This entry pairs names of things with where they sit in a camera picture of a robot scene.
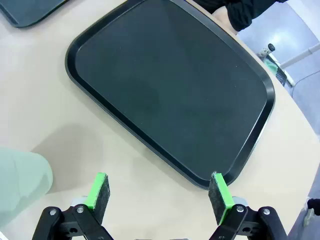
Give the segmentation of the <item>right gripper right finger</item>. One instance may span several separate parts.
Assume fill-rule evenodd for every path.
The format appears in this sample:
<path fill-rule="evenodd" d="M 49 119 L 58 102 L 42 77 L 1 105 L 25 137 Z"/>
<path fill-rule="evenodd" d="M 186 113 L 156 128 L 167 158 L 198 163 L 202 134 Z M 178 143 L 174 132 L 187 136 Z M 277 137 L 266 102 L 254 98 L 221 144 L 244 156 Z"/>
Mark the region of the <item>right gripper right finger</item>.
<path fill-rule="evenodd" d="M 271 206 L 255 211 L 243 204 L 242 198 L 235 203 L 221 173 L 212 173 L 208 197 L 217 222 L 211 240 L 233 240 L 236 236 L 245 236 L 249 240 L 287 239 L 277 211 Z"/>

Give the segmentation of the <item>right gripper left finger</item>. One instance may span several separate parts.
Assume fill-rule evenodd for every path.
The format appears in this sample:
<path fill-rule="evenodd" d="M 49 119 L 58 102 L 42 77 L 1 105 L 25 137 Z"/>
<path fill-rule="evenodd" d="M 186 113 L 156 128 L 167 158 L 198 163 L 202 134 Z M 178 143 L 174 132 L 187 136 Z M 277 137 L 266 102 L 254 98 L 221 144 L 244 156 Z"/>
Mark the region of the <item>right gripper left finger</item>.
<path fill-rule="evenodd" d="M 108 175 L 99 172 L 83 203 L 62 211 L 55 206 L 46 207 L 38 220 L 33 240 L 111 240 L 113 237 L 102 226 L 110 197 Z"/>

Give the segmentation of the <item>person's left hand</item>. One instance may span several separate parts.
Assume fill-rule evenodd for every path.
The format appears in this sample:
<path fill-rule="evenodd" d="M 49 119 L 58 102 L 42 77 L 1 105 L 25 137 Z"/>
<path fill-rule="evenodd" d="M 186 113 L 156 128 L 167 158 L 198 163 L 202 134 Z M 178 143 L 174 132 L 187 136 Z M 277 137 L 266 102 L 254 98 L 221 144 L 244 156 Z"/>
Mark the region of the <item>person's left hand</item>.
<path fill-rule="evenodd" d="M 218 20 L 218 22 L 226 29 L 228 29 L 231 33 L 233 33 L 234 35 L 237 35 L 238 32 L 232 27 L 231 22 L 229 20 L 228 17 L 228 11 L 227 8 L 225 6 L 222 6 L 220 8 L 218 8 L 217 10 L 215 10 L 212 13 L 212 16 Z"/>

